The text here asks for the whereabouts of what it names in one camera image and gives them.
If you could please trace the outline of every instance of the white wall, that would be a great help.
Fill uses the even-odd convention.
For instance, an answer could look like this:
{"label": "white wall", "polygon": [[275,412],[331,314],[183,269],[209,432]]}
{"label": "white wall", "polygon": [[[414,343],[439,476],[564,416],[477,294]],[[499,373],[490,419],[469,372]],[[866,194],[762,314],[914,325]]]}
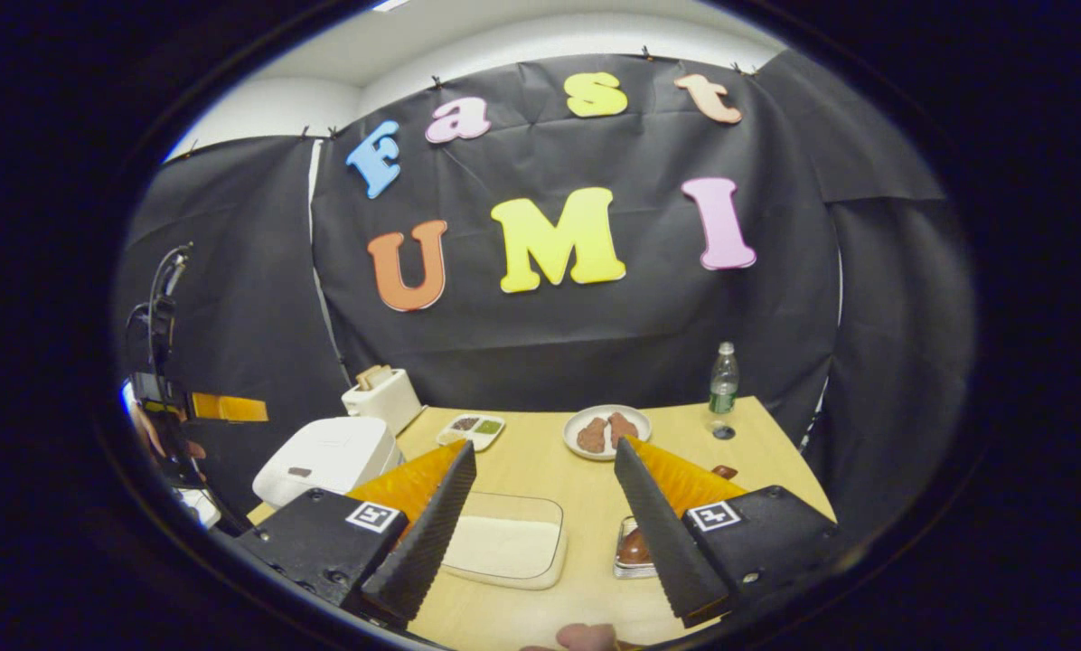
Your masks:
{"label": "white wall", "polygon": [[763,66],[785,49],[766,36],[751,40],[656,16],[593,13],[537,18],[453,42],[389,71],[363,88],[357,115],[368,115],[432,85],[432,75],[444,81],[533,58],[640,54],[642,45],[657,57],[692,58],[718,66],[736,62],[746,70]]}
{"label": "white wall", "polygon": [[254,135],[299,135],[305,124],[310,135],[328,135],[329,127],[342,129],[356,119],[359,97],[358,88],[322,79],[252,79],[219,98],[168,158],[192,144],[198,149]]}

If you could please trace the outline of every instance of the wooden table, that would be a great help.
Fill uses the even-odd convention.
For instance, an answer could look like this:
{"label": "wooden table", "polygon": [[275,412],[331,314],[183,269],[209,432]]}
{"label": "wooden table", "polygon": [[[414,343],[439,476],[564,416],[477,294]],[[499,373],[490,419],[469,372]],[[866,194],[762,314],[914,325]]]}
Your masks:
{"label": "wooden table", "polygon": [[[428,408],[396,439],[404,457],[437,448],[436,436],[459,409]],[[706,404],[642,409],[653,425],[649,440],[698,466],[730,466],[746,490],[779,484],[823,515],[830,502],[805,461],[755,397],[739,397],[730,424],[737,436],[718,440],[706,425]],[[539,643],[558,648],[559,627],[573,622],[612,623],[619,639],[654,643],[700,630],[673,617],[656,577],[618,580],[612,574],[616,533],[631,508],[608,461],[573,454],[561,439],[572,412],[488,411],[504,417],[505,430],[477,454],[471,490],[552,500],[564,508],[569,534],[565,569],[557,585],[524,590],[470,582],[439,572],[409,630],[465,651],[512,651]],[[249,518],[271,515],[261,505]]]}

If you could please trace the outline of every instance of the plastic water bottle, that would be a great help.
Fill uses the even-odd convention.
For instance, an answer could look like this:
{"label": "plastic water bottle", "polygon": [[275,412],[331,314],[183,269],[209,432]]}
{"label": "plastic water bottle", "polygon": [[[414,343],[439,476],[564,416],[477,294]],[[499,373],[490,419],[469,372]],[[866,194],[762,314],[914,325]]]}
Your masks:
{"label": "plastic water bottle", "polygon": [[709,378],[709,411],[713,413],[734,411],[738,378],[734,345],[732,342],[722,342],[718,346],[718,361],[713,364],[713,375]]}

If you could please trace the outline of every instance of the ceiling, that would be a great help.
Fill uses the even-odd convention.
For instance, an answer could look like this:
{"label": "ceiling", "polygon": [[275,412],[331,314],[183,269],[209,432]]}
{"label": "ceiling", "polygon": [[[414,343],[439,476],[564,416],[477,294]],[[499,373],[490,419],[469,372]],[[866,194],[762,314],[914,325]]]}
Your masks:
{"label": "ceiling", "polygon": [[391,12],[368,11],[331,26],[254,78],[306,77],[362,88],[417,55],[496,26],[599,12],[673,18],[780,49],[746,22],[693,0],[410,0]]}

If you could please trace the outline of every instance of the blue letter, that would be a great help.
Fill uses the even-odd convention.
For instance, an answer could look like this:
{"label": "blue letter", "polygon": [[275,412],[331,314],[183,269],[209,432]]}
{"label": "blue letter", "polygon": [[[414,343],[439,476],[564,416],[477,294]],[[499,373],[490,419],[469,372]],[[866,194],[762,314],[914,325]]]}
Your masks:
{"label": "blue letter", "polygon": [[378,197],[389,183],[400,176],[399,164],[388,165],[384,163],[384,159],[396,160],[396,157],[400,155],[400,148],[397,147],[396,141],[388,137],[396,133],[399,128],[400,125],[393,120],[384,120],[384,123],[379,124],[371,135],[364,137],[363,143],[360,143],[359,147],[347,157],[347,164],[355,164],[356,169],[360,170],[360,174],[363,174],[370,199]]}

